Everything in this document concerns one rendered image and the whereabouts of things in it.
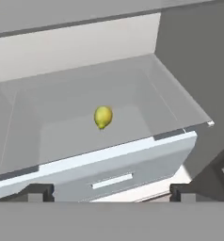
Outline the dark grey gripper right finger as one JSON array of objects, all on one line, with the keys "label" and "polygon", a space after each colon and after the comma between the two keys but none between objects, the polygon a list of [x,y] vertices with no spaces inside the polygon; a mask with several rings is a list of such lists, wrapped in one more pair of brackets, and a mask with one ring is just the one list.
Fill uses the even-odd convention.
[{"label": "dark grey gripper right finger", "polygon": [[224,197],[212,191],[199,190],[186,184],[172,184],[169,187],[171,202],[224,201]]}]

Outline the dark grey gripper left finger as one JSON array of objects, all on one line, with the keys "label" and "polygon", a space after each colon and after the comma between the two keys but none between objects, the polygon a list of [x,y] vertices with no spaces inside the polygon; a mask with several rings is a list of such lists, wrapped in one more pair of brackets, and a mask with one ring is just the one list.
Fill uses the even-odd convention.
[{"label": "dark grey gripper left finger", "polygon": [[1,198],[0,201],[54,202],[54,191],[53,184],[31,184],[18,193]]}]

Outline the pale blue fridge drawer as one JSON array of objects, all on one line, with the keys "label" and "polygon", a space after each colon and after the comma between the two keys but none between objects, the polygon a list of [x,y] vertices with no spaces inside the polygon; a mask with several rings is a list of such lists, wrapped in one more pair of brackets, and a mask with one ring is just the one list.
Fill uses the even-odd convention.
[{"label": "pale blue fridge drawer", "polygon": [[[172,177],[194,149],[197,133],[148,137],[39,166],[39,170],[0,181],[0,199],[31,184],[53,184],[57,201],[93,201]],[[133,173],[133,179],[99,189],[91,184]]]}]

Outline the clear glass fridge shelf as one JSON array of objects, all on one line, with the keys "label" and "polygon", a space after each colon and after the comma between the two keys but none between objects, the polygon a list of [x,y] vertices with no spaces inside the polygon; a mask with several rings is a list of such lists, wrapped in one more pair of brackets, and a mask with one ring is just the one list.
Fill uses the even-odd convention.
[{"label": "clear glass fridge shelf", "polygon": [[[113,112],[102,130],[94,121],[101,105]],[[0,176],[210,121],[154,54],[7,81],[0,83]]]}]

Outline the grey fridge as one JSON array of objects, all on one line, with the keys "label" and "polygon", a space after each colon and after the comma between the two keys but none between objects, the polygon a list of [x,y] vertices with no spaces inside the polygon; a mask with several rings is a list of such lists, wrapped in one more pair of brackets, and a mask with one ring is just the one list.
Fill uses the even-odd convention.
[{"label": "grey fridge", "polygon": [[[224,0],[0,0],[0,83],[154,54],[208,113],[197,147],[218,125],[214,84],[224,60]],[[188,183],[191,153],[167,179],[93,201],[146,201]]]}]

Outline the yellow-green lemon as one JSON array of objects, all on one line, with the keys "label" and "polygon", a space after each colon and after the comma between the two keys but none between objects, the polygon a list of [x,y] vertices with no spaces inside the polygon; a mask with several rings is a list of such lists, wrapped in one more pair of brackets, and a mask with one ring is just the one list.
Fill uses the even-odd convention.
[{"label": "yellow-green lemon", "polygon": [[113,112],[109,106],[101,105],[94,112],[94,121],[100,130],[104,129],[112,118]]}]

